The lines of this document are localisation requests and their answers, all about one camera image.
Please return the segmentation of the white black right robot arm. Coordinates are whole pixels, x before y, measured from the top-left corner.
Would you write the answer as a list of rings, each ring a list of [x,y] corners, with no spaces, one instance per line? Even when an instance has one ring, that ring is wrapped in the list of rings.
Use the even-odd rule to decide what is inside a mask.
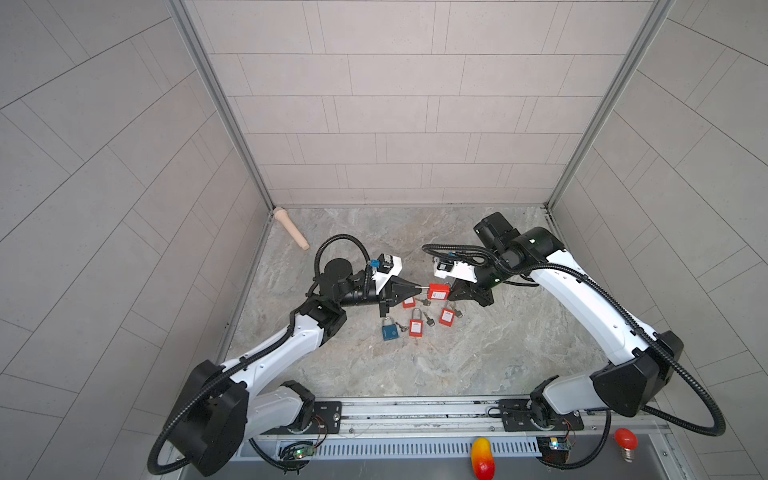
[[[608,360],[594,372],[546,379],[530,393],[518,415],[533,428],[549,431],[569,414],[604,412],[604,428],[595,449],[580,461],[556,464],[556,469],[589,464],[607,442],[613,414],[634,417],[644,412],[699,435],[725,433],[720,407],[679,361],[683,341],[671,331],[656,332],[631,314],[579,266],[553,233],[544,227],[520,232],[499,212],[482,219],[474,231],[481,241],[478,245],[422,247],[434,260],[435,275],[453,279],[449,300],[472,300],[486,307],[494,301],[494,287],[518,277],[520,286],[539,286],[552,294],[591,334]],[[650,406],[672,376],[681,378],[699,397],[712,417],[711,425],[698,425]]]

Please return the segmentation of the blue padlock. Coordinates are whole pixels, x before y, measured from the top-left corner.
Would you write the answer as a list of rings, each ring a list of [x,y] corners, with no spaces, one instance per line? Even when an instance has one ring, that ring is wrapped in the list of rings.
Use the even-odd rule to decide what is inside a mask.
[[[395,340],[399,337],[399,328],[396,322],[390,317],[382,319],[381,332],[384,341]]]

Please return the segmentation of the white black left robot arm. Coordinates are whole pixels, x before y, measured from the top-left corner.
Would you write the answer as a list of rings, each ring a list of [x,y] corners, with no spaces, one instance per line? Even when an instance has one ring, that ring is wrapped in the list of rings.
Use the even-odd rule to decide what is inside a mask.
[[[333,338],[346,323],[346,307],[375,305],[386,316],[422,290],[400,277],[401,258],[372,258],[349,234],[324,241],[313,270],[305,301],[289,313],[281,332],[236,359],[222,364],[205,360],[192,370],[150,449],[150,474],[162,476],[191,465],[210,476],[244,440],[275,428],[308,427],[315,397],[306,387],[296,381],[272,391],[266,386]]]

